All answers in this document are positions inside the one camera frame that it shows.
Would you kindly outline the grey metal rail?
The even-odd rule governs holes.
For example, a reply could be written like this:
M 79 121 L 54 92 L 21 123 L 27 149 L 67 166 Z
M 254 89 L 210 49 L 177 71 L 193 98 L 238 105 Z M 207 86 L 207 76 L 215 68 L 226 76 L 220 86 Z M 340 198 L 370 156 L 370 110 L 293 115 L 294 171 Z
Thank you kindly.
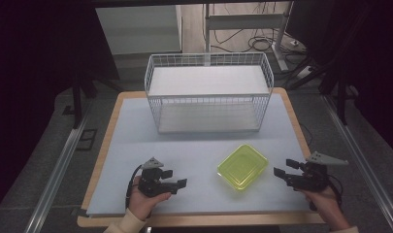
M 34 209 L 31 218 L 29 219 L 23 233 L 40 233 L 42 227 L 49 214 L 49 210 L 52 206 L 53 200 L 57 194 L 57 191 L 63 181 L 64 175 L 67 168 L 72 160 L 73 154 L 76 150 L 76 146 L 82 135 L 84 127 L 87 122 L 88 114 L 91 109 L 93 101 L 87 100 L 82 107 L 82 119 L 73 128 L 67 138 L 67 141 L 56 160 L 56 164 L 49 176 L 49 180 L 42 192 L 41 197 Z
M 361 151 L 361 148 L 354 139 L 350 129 L 347 125 L 343 124 L 343 122 L 337 116 L 336 107 L 333 100 L 330 97 L 326 97 L 324 95 L 321 96 L 321 99 L 325 103 L 326 108 L 335 125 L 337 126 L 341 136 L 344 138 L 344 142 L 350 152 L 352 159 L 354 160 L 354 163 L 361 172 L 362 177 L 368 185 L 369 190 L 375 197 L 380 210 L 382 211 L 393 232 L 393 200 L 390 198 L 390 195 L 385 190 L 384 186 L 380 183 L 372 166 L 369 164 L 368 160 L 364 156 L 364 153 Z

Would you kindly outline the yellow-green plastic plate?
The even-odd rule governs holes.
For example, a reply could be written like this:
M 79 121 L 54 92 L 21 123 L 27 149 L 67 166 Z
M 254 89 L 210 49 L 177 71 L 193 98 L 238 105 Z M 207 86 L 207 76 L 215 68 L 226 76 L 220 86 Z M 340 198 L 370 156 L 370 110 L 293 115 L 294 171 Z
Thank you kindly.
M 251 145 L 241 145 L 217 166 L 217 173 L 236 190 L 245 190 L 268 166 L 268 159 Z

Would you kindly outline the person's left hand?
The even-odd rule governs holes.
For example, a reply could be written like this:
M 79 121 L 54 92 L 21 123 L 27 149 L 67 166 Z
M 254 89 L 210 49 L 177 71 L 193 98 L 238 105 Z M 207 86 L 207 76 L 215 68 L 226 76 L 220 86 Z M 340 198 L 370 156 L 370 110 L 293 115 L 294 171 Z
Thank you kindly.
M 155 197 L 147 197 L 138 188 L 140 179 L 140 176 L 134 178 L 128 209 L 136 218 L 145 221 L 153 208 L 159 203 L 168 200 L 172 194 L 166 192 Z

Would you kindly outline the white metal stand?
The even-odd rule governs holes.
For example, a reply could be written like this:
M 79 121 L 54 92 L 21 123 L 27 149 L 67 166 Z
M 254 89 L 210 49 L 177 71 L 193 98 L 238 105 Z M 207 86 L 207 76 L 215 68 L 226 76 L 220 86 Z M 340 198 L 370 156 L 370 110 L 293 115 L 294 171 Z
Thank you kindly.
M 212 15 L 210 5 L 205 4 L 204 29 L 205 29 L 205 52 L 211 51 L 212 30 L 236 30 L 236 29 L 276 29 L 278 36 L 270 44 L 278 66 L 282 72 L 288 70 L 287 64 L 281 53 L 281 42 L 287 26 L 292 1 L 288 1 L 284 11 L 280 14 L 248 14 L 248 15 Z

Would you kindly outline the person's right hand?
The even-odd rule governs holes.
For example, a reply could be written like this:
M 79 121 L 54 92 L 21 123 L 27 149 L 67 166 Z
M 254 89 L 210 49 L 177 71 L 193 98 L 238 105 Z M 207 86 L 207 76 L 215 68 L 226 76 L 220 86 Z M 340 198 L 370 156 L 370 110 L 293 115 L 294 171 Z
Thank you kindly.
M 336 199 L 336 194 L 331 187 L 320 192 L 300 189 L 309 202 L 314 203 L 320 217 L 328 224 L 332 231 L 349 229 L 351 225 L 345 218 Z

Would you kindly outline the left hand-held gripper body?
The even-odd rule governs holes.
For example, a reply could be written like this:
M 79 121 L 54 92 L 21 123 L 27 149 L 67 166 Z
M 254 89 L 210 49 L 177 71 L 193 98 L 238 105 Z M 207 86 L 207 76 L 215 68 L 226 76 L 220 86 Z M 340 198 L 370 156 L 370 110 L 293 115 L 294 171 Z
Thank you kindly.
M 152 157 L 141 166 L 142 174 L 139 181 L 139 190 L 147 197 L 155 197 L 159 194 L 178 192 L 177 183 L 163 183 L 161 179 L 164 164 Z

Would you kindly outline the white wire rack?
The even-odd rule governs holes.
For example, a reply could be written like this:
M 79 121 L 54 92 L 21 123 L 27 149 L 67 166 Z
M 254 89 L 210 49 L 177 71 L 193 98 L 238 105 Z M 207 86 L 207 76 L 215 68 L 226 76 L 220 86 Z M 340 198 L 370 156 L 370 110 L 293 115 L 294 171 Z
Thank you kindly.
M 153 54 L 145 75 L 160 133 L 258 131 L 273 87 L 263 52 Z

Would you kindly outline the white power strip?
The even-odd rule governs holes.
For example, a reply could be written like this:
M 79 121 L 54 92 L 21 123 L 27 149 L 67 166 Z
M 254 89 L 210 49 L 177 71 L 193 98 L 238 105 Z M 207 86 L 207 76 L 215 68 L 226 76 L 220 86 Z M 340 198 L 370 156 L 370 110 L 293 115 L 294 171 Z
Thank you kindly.
M 311 66 L 306 66 L 302 71 L 300 71 L 298 73 L 297 78 L 302 79 L 302 78 L 308 76 L 312 71 L 313 71 L 313 68 Z

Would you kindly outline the pale blue table mat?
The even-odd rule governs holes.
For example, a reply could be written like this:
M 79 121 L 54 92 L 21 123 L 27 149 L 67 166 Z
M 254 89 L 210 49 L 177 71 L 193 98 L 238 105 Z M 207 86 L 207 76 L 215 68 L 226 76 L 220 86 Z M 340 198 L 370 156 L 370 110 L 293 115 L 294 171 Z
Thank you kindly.
M 241 145 L 264 155 L 269 165 L 246 189 L 237 190 L 217 173 L 217 166 Z M 301 193 L 274 176 L 286 159 L 302 161 L 304 153 L 279 94 L 271 97 L 258 132 L 159 134 L 147 99 L 122 101 L 100 179 L 87 208 L 91 216 L 120 216 L 134 170 L 150 158 L 186 179 L 186 187 L 159 204 L 153 214 L 213 214 L 306 211 Z

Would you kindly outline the black stand leg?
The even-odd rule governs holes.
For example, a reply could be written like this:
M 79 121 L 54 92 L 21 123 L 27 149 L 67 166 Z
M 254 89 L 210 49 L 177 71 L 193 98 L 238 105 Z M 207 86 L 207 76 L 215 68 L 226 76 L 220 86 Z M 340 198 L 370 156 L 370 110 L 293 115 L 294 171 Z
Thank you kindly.
M 77 129 L 82 122 L 82 93 L 88 99 L 95 98 L 97 89 L 94 86 L 92 76 L 87 72 L 78 72 L 72 82 L 74 101 L 74 129 Z
M 346 88 L 347 81 L 345 76 L 334 73 L 327 73 L 318 88 L 322 95 L 330 95 L 333 90 L 336 90 L 336 113 L 337 117 L 344 125 L 347 125 L 345 118 L 345 102 L 356 98 L 355 94 L 348 94 Z

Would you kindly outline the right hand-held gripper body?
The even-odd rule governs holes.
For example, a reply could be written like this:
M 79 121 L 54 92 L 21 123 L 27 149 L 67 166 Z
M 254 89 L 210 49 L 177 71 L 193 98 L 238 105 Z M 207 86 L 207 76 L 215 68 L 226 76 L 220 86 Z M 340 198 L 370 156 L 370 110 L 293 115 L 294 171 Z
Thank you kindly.
M 329 185 L 329 176 L 327 173 L 328 165 L 348 165 L 347 160 L 341 160 L 324 153 L 315 151 L 307 159 L 305 169 L 301 170 L 301 175 L 287 174 L 286 184 L 295 189 L 319 192 Z

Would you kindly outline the grey board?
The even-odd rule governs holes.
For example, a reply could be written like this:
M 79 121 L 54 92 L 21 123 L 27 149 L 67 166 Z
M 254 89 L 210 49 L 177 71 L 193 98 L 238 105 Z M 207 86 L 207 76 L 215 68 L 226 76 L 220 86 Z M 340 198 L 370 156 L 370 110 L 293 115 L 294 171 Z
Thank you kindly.
M 111 53 L 181 51 L 179 5 L 97 8 Z

